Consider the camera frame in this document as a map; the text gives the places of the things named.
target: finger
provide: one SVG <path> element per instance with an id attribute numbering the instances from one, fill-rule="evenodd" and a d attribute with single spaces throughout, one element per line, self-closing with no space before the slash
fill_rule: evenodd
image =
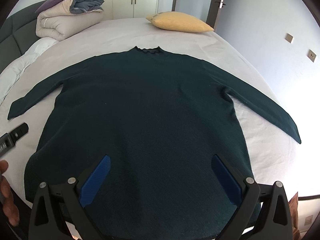
<path id="1" fill-rule="evenodd" d="M 9 164 L 7 161 L 0 161 L 0 171 L 1 173 L 4 173 L 9 167 Z"/>
<path id="2" fill-rule="evenodd" d="M 3 213 L 6 215 L 7 218 L 12 218 L 14 216 L 14 203 L 13 198 L 6 198 L 6 200 L 3 203 Z"/>
<path id="3" fill-rule="evenodd" d="M 16 227 L 19 225 L 19 221 L 20 221 L 19 210 L 16 205 L 13 205 L 12 209 L 13 209 L 13 213 L 12 213 L 12 216 L 9 218 L 9 223 L 12 226 Z"/>
<path id="4" fill-rule="evenodd" d="M 10 194 L 12 194 L 10 184 L 4 176 L 2 176 L 2 181 L 0 183 L 0 190 L 5 198 L 9 198 Z"/>

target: folded comforter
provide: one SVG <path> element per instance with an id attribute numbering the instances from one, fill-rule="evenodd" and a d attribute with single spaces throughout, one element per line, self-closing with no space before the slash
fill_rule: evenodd
<path id="1" fill-rule="evenodd" d="M 62 41 L 99 23 L 103 18 L 103 0 L 64 0 L 41 12 L 36 35 Z"/>

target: dark green sweater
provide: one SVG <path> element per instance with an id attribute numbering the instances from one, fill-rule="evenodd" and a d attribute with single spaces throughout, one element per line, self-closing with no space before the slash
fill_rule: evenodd
<path id="1" fill-rule="evenodd" d="M 64 183 L 109 155 L 110 173 L 86 207 L 109 236 L 189 240 L 221 231 L 236 207 L 212 172 L 212 156 L 223 154 L 253 176 L 229 95 L 301 142 L 294 121 L 270 98 L 204 60 L 160 48 L 65 68 L 13 102 L 8 119 L 61 85 L 26 166 L 26 199 L 33 201 L 40 182 Z"/>

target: white duvet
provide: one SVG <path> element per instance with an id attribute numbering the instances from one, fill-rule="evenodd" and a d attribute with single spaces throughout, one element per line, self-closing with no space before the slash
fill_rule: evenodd
<path id="1" fill-rule="evenodd" d="M 0 74 L 0 106 L 10 89 L 21 77 L 24 70 L 51 46 L 58 41 L 53 38 L 41 38 L 13 62 L 11 62 Z"/>
<path id="2" fill-rule="evenodd" d="M 47 49 L 25 69 L 24 74 L 16 81 L 0 106 L 0 135 L 22 122 L 29 125 L 29 133 L 4 157 L 9 162 L 9 169 L 5 174 L 8 181 L 29 206 L 31 203 L 25 200 L 24 194 L 24 169 L 28 159 L 36 151 L 43 127 L 54 108 L 55 98 L 61 88 L 25 114 L 8 121 L 7 115 L 11 103 L 25 96 L 41 80 L 63 68 L 89 57 L 127 51 L 135 46 L 139 48 L 160 46 L 172 53 L 187 54 L 206 60 L 249 83 L 277 102 L 275 95 L 257 70 L 214 32 L 194 34 L 165 31 L 154 27 L 145 19 L 103 21 Z M 239 101 L 234 100 L 234 105 L 246 139 L 256 181 L 264 184 L 273 184 L 276 180 L 282 181 L 287 197 L 291 199 L 297 192 L 294 168 L 298 144 Z"/>

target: electrical outlet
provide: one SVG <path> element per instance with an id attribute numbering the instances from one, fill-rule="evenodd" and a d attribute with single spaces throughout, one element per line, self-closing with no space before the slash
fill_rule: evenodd
<path id="1" fill-rule="evenodd" d="M 306 217 L 306 220 L 305 220 L 305 222 L 304 222 L 304 225 L 305 225 L 305 226 L 310 225 L 310 224 L 312 223 L 312 219 L 313 219 L 313 215 Z"/>
<path id="2" fill-rule="evenodd" d="M 316 60 L 317 55 L 310 49 L 308 53 L 308 58 L 311 59 L 312 62 Z"/>
<path id="3" fill-rule="evenodd" d="M 285 39 L 290 42 L 290 43 L 293 43 L 293 36 L 290 35 L 289 33 L 287 33 L 287 35 L 285 36 Z"/>

